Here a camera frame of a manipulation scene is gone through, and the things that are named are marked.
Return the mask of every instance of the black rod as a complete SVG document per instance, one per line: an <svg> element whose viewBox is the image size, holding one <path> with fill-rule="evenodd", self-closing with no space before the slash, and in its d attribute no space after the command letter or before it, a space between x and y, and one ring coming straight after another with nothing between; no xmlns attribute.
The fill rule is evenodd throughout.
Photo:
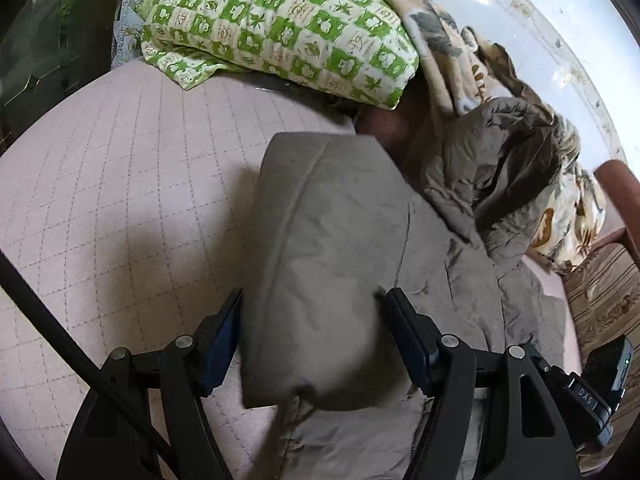
<svg viewBox="0 0 640 480"><path fill-rule="evenodd" d="M12 263L0 250L0 286L14 300L20 311L31 321L44 339L58 352L73 371L85 383L104 397L111 406L140 434L148 438L162 460L177 474L174 450L167 441L149 424L138 410L118 391L110 380L82 351L73 338L50 313L37 294L29 286Z"/></svg>

